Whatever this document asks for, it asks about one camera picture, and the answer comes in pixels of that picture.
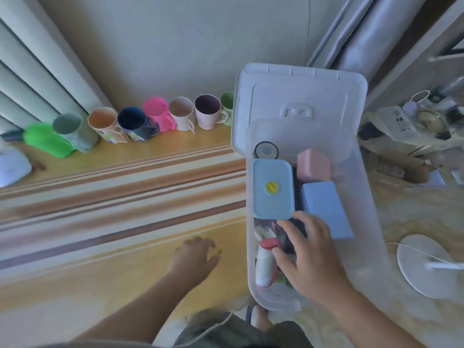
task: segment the hand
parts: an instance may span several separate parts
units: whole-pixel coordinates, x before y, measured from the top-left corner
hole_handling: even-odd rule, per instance
[[[341,265],[327,224],[303,211],[295,211],[292,217],[304,222],[308,238],[290,221],[277,221],[295,247],[297,265],[295,267],[279,248],[272,249],[275,260],[300,294],[328,307],[354,289]]]
[[[211,239],[186,240],[174,251],[168,275],[174,276],[188,291],[192,290],[206,280],[219,262],[218,254],[207,259],[209,248],[216,248]]]

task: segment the bright green container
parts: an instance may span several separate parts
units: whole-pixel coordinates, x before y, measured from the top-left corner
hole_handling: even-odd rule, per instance
[[[76,150],[69,141],[55,133],[48,123],[32,124],[25,130],[23,138],[27,145],[58,158],[67,157]]]

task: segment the forearm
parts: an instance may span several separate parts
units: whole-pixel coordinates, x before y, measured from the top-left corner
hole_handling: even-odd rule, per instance
[[[189,291],[176,276],[165,275],[141,296],[76,337],[74,341],[100,339],[152,343],[172,311]]]
[[[356,290],[328,309],[356,348],[426,348]]]

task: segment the person's left hand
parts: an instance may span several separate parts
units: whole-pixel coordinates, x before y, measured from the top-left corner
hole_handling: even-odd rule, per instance
[[[175,276],[187,290],[192,290],[206,280],[219,262],[218,254],[207,259],[209,248],[216,248],[211,239],[195,237],[186,240],[175,250],[168,274]]]

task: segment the clear plastic container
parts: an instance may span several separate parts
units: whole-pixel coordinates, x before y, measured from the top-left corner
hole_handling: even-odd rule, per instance
[[[331,164],[341,202],[355,237],[336,240],[335,245],[352,284],[375,305],[391,303],[391,263],[382,237],[377,211],[370,191],[355,136],[342,126],[304,118],[261,119],[252,122],[246,142],[246,207],[248,286],[257,302],[268,310],[299,311],[310,302],[283,284],[259,288],[255,284],[258,241],[254,235],[252,162],[255,146],[270,141],[279,149],[279,159],[293,163],[301,151],[315,147]]]

